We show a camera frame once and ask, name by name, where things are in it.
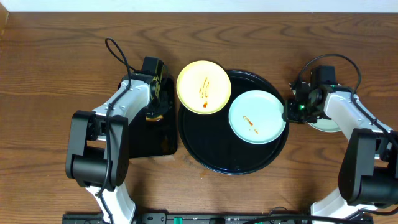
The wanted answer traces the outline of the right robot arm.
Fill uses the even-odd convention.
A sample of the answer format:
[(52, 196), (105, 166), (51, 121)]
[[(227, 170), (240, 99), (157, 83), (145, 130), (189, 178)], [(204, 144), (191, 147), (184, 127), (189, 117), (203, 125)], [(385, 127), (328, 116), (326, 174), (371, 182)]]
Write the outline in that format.
[(380, 122), (353, 89), (332, 81), (291, 84), (284, 120), (334, 121), (348, 140), (338, 175), (338, 188), (310, 207), (313, 216), (354, 218), (362, 213), (393, 215), (397, 204), (397, 132)]

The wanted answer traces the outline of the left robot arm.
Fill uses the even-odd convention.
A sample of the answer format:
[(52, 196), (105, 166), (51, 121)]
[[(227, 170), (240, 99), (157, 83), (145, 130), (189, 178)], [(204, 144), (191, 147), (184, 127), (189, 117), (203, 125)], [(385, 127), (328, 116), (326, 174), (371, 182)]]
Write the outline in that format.
[(65, 172), (94, 196), (99, 215), (64, 223), (132, 223), (136, 204), (125, 184), (130, 159), (177, 151), (174, 81), (136, 73), (124, 77), (101, 106), (72, 116)]

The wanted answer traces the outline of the green and yellow sponge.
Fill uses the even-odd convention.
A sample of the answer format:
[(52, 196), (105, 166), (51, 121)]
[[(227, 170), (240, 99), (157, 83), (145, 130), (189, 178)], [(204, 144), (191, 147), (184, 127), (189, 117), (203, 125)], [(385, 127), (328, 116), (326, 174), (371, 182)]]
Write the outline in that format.
[(153, 118), (146, 117), (146, 121), (148, 121), (148, 122), (157, 122), (157, 121), (162, 120), (163, 118), (164, 117), (162, 115), (155, 116)]

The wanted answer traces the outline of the light blue plate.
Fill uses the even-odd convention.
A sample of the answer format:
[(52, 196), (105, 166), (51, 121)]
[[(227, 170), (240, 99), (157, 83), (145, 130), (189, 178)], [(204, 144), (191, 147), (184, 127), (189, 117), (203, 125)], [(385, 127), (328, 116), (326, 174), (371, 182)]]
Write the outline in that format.
[(231, 104), (228, 119), (231, 129), (245, 142), (267, 144), (284, 131), (284, 107), (271, 93), (251, 90), (239, 95)]
[(308, 123), (311, 127), (326, 133), (336, 133), (341, 131), (339, 126), (329, 119), (318, 119), (316, 123)]

